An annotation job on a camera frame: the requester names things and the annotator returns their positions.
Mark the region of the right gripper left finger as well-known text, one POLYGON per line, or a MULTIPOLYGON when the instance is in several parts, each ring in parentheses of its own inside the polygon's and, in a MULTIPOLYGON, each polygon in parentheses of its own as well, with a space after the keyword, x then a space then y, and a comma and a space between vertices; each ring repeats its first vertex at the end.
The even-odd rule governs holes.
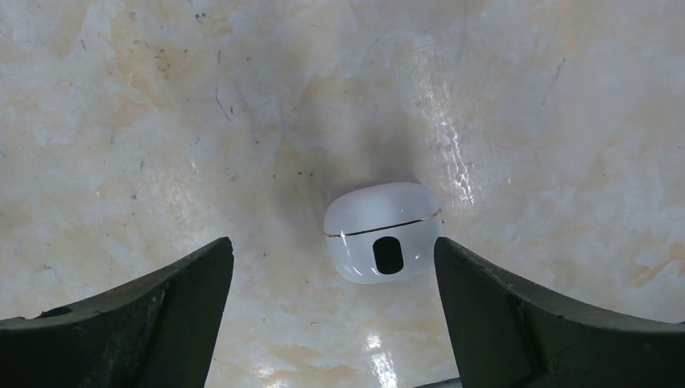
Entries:
POLYGON ((2 386, 204 386, 233 264, 222 237, 93 297, 2 320, 2 386))

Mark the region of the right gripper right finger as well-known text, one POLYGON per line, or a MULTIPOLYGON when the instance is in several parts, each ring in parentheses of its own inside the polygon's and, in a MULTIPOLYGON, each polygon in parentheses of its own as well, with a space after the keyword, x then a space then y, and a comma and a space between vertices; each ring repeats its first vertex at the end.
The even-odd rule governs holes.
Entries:
POLYGON ((434 249, 464 387, 681 387, 684 326, 580 302, 449 238, 434 249))

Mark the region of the white earbud charging case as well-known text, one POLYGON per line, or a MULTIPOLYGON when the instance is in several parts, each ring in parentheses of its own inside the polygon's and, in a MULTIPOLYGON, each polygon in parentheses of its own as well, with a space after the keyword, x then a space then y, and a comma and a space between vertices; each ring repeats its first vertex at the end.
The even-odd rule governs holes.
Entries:
POLYGON ((379 284, 421 274, 443 235, 438 198, 418 183, 384 183, 349 192, 326 209, 323 230, 339 274, 379 284))

